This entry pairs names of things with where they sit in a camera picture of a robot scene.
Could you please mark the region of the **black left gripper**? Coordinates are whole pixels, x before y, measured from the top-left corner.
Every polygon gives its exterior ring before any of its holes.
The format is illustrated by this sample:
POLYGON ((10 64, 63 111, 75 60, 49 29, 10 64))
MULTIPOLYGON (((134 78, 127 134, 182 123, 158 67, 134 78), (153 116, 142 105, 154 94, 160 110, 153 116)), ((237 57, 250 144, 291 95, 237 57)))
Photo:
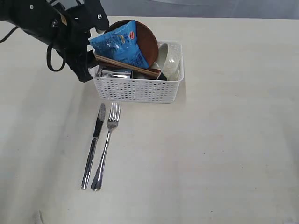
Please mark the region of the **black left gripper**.
POLYGON ((59 72, 68 65, 80 82, 90 81, 92 76, 88 64, 93 58, 87 46, 91 37, 90 29, 94 27, 92 13, 88 9, 52 9, 51 19, 50 49, 54 49, 63 62, 58 69, 51 65, 50 70, 59 72))

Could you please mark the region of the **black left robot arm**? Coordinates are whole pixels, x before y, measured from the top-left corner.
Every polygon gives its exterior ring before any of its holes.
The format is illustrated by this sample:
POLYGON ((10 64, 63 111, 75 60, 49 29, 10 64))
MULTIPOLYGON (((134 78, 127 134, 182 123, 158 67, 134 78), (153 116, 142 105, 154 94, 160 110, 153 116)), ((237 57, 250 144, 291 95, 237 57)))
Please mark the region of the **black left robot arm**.
POLYGON ((78 2, 69 9, 46 0, 2 0, 0 20, 14 28, 1 42, 21 29, 47 45, 46 64, 51 71, 61 71, 68 65, 79 81, 86 83, 92 79, 88 65, 94 57, 87 50, 90 29, 100 28, 99 14, 104 16, 105 12, 98 0, 78 2))

